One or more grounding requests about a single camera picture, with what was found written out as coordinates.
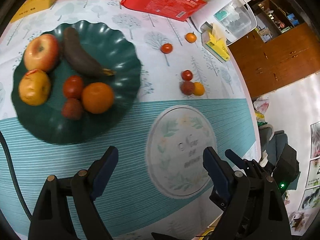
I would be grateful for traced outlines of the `small yellow orange fruit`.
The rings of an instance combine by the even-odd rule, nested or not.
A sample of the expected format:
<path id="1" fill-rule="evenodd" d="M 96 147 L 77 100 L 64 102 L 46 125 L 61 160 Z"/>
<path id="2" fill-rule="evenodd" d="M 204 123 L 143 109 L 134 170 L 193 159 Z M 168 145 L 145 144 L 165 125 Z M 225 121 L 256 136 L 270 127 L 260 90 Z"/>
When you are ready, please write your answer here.
<path id="1" fill-rule="evenodd" d="M 195 96 L 203 96 L 204 93 L 205 93 L 205 88 L 203 84 L 200 82 L 194 82 L 193 94 Z"/>

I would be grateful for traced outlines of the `dried lychee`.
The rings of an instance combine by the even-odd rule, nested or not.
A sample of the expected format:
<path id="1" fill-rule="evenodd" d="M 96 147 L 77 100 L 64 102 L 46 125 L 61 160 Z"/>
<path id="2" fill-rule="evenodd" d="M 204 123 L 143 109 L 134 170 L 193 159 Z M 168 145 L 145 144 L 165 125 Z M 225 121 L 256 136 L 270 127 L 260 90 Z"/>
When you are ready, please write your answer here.
<path id="1" fill-rule="evenodd" d="M 70 98 L 65 102 L 61 114 L 71 120 L 80 120 L 83 114 L 83 107 L 78 99 Z"/>
<path id="2" fill-rule="evenodd" d="M 191 81 L 183 81 L 180 84 L 180 90 L 184 95 L 192 95 L 194 93 L 195 85 Z"/>

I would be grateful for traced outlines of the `cherry tomato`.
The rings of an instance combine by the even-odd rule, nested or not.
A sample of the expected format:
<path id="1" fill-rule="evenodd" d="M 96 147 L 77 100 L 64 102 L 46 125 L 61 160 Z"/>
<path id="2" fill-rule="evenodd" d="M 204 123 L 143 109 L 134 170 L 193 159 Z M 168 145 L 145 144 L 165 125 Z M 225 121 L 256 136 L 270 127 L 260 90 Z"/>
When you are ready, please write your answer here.
<path id="1" fill-rule="evenodd" d="M 161 46 L 161 52 L 164 54 L 170 54 L 173 51 L 173 46 L 170 43 L 165 43 Z"/>
<path id="2" fill-rule="evenodd" d="M 190 70 L 184 70 L 181 72 L 181 78 L 184 81 L 191 81 L 193 79 L 193 73 Z"/>

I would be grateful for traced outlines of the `large red tomato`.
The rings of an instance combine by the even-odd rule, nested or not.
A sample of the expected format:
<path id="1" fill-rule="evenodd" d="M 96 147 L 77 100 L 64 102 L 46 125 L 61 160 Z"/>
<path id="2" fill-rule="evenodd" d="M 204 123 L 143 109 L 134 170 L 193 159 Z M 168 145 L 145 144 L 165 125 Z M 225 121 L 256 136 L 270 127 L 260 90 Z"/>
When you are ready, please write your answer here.
<path id="1" fill-rule="evenodd" d="M 67 99 L 80 99 L 83 89 L 83 79 L 78 75 L 70 76 L 63 84 L 63 94 Z"/>

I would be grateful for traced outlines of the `red apple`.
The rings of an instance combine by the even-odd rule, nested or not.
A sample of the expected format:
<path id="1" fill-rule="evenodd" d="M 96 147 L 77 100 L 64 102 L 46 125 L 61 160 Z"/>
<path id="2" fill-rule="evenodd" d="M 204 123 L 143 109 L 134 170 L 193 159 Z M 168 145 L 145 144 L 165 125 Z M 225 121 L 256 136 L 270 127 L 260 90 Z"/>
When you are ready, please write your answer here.
<path id="1" fill-rule="evenodd" d="M 57 38 L 52 34 L 43 34 L 33 39 L 23 55 L 23 62 L 27 70 L 40 69 L 51 71 L 60 57 Z"/>

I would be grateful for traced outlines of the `overripe dark banana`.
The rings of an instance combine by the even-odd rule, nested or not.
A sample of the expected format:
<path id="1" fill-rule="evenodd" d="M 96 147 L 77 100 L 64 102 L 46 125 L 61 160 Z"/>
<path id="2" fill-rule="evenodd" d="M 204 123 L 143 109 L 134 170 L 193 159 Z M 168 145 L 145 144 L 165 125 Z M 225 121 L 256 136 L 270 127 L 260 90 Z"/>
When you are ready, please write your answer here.
<path id="1" fill-rule="evenodd" d="M 114 76 L 116 72 L 104 68 L 95 58 L 84 50 L 78 31 L 68 27 L 63 31 L 63 55 L 71 67 L 83 75 L 100 77 Z"/>

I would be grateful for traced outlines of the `printed tree tablecloth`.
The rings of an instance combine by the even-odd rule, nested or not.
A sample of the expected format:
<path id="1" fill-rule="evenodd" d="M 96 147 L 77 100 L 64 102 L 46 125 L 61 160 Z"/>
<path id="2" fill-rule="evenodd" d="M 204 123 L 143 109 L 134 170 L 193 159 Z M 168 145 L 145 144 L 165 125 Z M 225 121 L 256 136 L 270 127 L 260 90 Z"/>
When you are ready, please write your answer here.
<path id="1" fill-rule="evenodd" d="M 80 20 L 102 22 L 134 44 L 142 64 L 141 87 L 130 111 L 110 131 L 77 145 L 52 145 L 36 139 L 18 121 L 11 101 L 13 74 L 33 38 Z M 180 116 L 170 128 L 214 133 L 218 154 L 230 148 L 247 159 L 261 156 L 253 108 L 238 66 L 235 61 L 221 63 L 205 52 L 200 41 L 186 42 L 184 35 L 194 30 L 189 21 L 132 11 L 120 0 L 58 0 L 51 8 L 7 26 L 1 36 L 1 132 L 30 210 L 49 175 L 73 176 L 113 145 L 119 161 L 95 204 L 114 238 L 150 239 L 152 232 L 159 232 L 191 239 L 220 215 L 209 200 L 213 184 L 205 174 L 192 176 L 184 188 L 189 196 L 173 198 L 151 180 L 146 161 L 149 139 L 159 135 L 156 149 L 164 150 L 164 117 L 175 113 Z M 173 46 L 170 54 L 161 52 L 165 43 Z M 191 82 L 203 84 L 203 96 L 181 92 L 184 70 L 193 73 Z"/>

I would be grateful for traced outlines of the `yellow tissue pack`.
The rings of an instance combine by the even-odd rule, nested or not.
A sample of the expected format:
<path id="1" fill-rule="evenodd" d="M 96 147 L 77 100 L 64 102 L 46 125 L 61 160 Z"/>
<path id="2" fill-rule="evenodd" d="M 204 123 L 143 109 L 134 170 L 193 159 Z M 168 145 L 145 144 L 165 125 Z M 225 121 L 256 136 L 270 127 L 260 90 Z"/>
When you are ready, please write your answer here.
<path id="1" fill-rule="evenodd" d="M 202 27 L 202 45 L 221 62 L 227 62 L 231 56 L 226 44 L 226 37 L 221 28 L 215 24 L 205 23 Z"/>

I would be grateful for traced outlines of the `large orange mandarin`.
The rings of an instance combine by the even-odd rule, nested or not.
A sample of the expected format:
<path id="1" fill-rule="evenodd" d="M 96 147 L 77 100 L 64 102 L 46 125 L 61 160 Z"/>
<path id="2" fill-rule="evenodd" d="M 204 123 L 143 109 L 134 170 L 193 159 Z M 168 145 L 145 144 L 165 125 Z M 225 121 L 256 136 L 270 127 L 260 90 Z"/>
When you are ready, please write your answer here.
<path id="1" fill-rule="evenodd" d="M 105 83 L 90 83 L 83 89 L 81 101 L 84 109 L 89 113 L 101 114 L 112 107 L 114 91 Z"/>

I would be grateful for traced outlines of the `small kumquat with stem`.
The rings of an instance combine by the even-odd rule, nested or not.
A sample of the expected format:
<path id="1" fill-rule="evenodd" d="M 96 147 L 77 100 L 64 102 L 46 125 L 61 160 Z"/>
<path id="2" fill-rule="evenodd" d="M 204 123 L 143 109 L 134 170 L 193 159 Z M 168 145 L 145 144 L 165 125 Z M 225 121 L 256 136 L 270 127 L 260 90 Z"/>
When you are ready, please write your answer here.
<path id="1" fill-rule="evenodd" d="M 194 33 L 187 33 L 185 34 L 185 40 L 189 43 L 195 43 L 197 36 Z"/>

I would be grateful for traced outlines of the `dark green scalloped plate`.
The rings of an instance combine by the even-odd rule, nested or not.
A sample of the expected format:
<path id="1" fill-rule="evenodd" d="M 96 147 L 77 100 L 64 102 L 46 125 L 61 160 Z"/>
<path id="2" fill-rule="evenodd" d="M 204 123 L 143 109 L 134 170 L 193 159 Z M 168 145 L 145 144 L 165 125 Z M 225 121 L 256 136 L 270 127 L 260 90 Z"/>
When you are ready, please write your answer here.
<path id="1" fill-rule="evenodd" d="M 139 88 L 141 62 L 135 46 L 126 40 L 123 33 L 104 23 L 89 23 L 85 20 L 58 25 L 49 33 L 63 45 L 63 32 L 74 28 L 79 34 L 82 48 L 97 60 L 103 68 L 115 71 L 114 76 L 81 74 L 85 85 L 103 82 L 114 91 L 114 103 L 101 114 L 85 111 L 80 120 L 70 120 L 62 115 L 66 97 L 63 84 L 77 71 L 72 68 L 63 53 L 54 69 L 48 73 L 51 90 L 48 100 L 40 106 L 24 103 L 18 94 L 20 80 L 27 72 L 23 62 L 13 74 L 11 100 L 20 124 L 33 136 L 50 144 L 78 144 L 95 138 L 118 124 L 132 107 Z"/>

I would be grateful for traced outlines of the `white sterilizer box appliance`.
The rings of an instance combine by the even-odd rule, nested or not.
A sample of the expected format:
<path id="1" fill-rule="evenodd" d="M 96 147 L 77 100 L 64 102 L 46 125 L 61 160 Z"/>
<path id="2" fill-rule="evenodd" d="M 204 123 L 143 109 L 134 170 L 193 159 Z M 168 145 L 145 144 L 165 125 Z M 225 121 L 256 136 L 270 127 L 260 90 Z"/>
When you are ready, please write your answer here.
<path id="1" fill-rule="evenodd" d="M 190 17 L 195 28 L 204 32 L 217 25 L 230 45 L 253 31 L 257 20 L 245 0 L 210 0 Z"/>

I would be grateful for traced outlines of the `yellow tin box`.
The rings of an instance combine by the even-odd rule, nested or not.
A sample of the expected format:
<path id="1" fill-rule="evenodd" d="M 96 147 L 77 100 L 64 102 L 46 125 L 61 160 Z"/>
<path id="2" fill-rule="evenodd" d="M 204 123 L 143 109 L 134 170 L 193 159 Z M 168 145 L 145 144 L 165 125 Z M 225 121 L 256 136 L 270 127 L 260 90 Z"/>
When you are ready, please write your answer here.
<path id="1" fill-rule="evenodd" d="M 11 19 L 11 23 L 33 13 L 49 9 L 56 0 L 27 0 Z"/>

